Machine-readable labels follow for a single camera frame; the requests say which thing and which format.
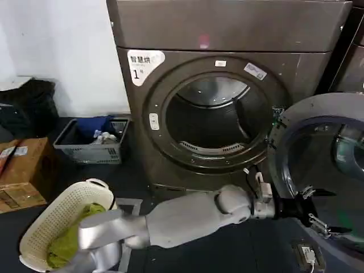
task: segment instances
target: round glass door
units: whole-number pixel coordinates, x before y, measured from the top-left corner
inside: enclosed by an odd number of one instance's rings
[[[313,186],[319,219],[342,231],[326,240],[339,250],[332,254],[356,260],[353,264],[361,262],[360,267],[364,266],[363,105],[363,95],[339,93],[299,102],[274,127],[268,152],[281,197]]]

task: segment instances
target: blue cloth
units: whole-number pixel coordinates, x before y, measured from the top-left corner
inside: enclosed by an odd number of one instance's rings
[[[112,133],[114,131],[110,123],[112,118],[113,116],[111,115],[106,117],[78,118],[77,128],[85,138],[93,138],[96,130]]]

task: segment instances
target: white wall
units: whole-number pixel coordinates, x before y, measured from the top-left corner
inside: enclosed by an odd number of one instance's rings
[[[0,0],[0,26],[18,75],[57,82],[61,116],[129,112],[105,0]]]
[[[0,24],[0,81],[15,75],[15,67],[10,57],[5,32]]]

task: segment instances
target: gray plastic crate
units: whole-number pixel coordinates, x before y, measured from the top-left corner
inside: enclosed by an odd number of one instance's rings
[[[111,124],[118,133],[119,143],[116,144],[72,144],[72,138],[76,138],[77,119],[71,120],[62,133],[58,136],[53,146],[62,150],[73,161],[82,164],[120,164],[126,144],[123,140],[129,126],[128,118],[113,118]]]

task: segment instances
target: cardboard box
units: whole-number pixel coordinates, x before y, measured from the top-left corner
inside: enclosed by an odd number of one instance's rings
[[[0,213],[47,203],[57,174],[57,159],[48,138],[1,143],[0,157],[16,149],[0,174]]]

